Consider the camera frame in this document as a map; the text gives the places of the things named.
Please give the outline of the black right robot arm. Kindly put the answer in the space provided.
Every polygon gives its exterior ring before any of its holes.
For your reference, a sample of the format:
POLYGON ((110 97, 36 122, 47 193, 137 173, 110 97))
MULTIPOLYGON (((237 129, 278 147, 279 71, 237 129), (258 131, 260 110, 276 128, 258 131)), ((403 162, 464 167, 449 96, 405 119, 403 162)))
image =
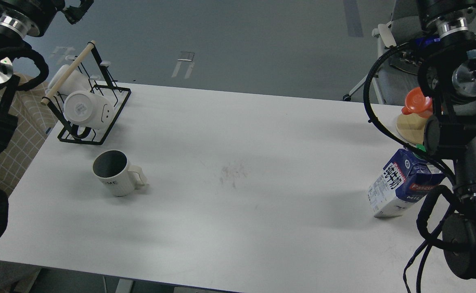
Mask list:
POLYGON ((425 158, 447 175, 452 187, 429 191, 416 225, 424 239, 411 257, 423 254, 416 291, 432 247, 444 252, 449 269, 461 279, 476 279, 476 35, 468 25, 476 17, 476 0, 417 0, 420 26, 439 41, 426 48, 413 41, 389 45, 367 74, 363 105, 372 123, 390 139, 425 158), (376 117, 369 100, 376 71, 392 55, 414 50, 421 59, 418 84, 432 99, 432 116, 424 130, 425 150, 392 134, 376 117))

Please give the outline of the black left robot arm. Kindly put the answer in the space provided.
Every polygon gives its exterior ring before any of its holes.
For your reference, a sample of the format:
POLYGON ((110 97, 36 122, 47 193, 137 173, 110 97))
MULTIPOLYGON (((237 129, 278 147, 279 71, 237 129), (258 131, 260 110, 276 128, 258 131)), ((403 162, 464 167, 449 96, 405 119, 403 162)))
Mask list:
POLYGON ((15 93, 37 87, 50 74, 44 57, 24 38, 43 36, 59 12, 70 24, 76 24, 92 5, 92 0, 82 0, 79 6, 67 6, 63 0, 0 0, 0 90, 4 90, 0 99, 0 154, 18 126, 18 117, 9 113, 15 93), (17 58, 32 61, 38 75, 21 83, 13 70, 17 58))

